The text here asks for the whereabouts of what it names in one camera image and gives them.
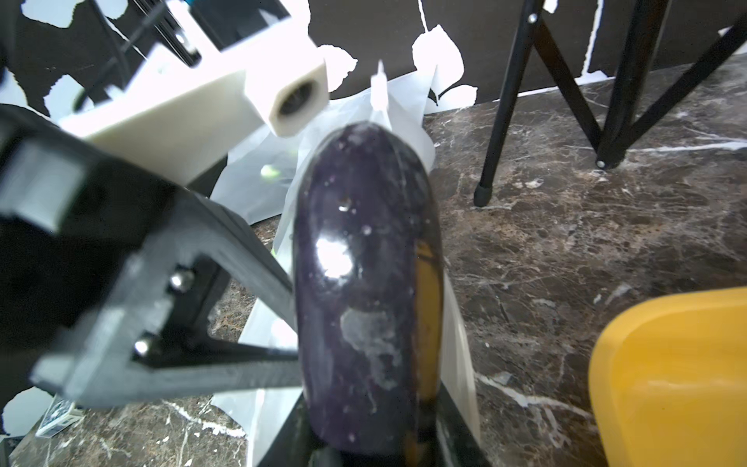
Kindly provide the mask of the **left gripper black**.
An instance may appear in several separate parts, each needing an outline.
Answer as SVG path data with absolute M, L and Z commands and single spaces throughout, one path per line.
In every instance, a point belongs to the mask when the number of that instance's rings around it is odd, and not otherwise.
M 30 372 L 86 408 L 301 384 L 295 352 L 208 332 L 231 281 L 293 324 L 287 272 L 237 214 L 174 191 L 1 107 L 2 402 Z

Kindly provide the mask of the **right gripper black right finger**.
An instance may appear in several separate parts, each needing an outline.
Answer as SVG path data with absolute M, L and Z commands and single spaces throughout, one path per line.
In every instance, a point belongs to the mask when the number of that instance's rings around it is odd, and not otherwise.
M 438 396 L 436 433 L 436 466 L 490 467 L 490 462 L 445 385 L 441 386 Z

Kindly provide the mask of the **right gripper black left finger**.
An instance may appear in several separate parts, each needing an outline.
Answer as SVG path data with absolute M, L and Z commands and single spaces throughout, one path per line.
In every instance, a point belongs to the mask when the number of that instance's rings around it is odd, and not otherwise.
M 311 429 L 305 399 L 300 396 L 259 467 L 343 467 L 342 454 Z

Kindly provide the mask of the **stack of clear zip-top bags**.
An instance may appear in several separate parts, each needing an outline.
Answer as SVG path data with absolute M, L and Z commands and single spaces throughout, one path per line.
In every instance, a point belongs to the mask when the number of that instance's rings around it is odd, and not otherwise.
M 439 80 L 438 66 L 426 65 L 417 71 L 435 70 L 433 85 Z M 435 109 L 436 104 L 426 101 L 425 114 Z M 279 227 L 272 243 L 272 255 L 286 272 L 292 270 L 291 241 L 292 216 L 295 213 L 295 198 L 299 192 L 300 177 L 307 168 L 307 157 L 299 167 L 290 189 L 286 204 L 280 213 Z M 441 359 L 441 376 L 449 395 L 477 441 L 480 441 L 480 416 L 477 406 L 474 369 L 464 321 L 457 305 L 449 277 L 445 275 L 445 328 Z M 238 339 L 240 344 L 258 344 L 269 348 L 297 349 L 298 340 L 289 325 L 279 318 L 263 302 L 253 305 L 248 321 Z M 282 423 L 288 418 L 292 406 L 301 396 L 301 387 L 280 389 L 257 389 L 219 393 L 211 403 L 238 423 L 245 437 L 248 436 L 248 466 L 257 466 L 261 455 L 265 455 L 278 435 Z

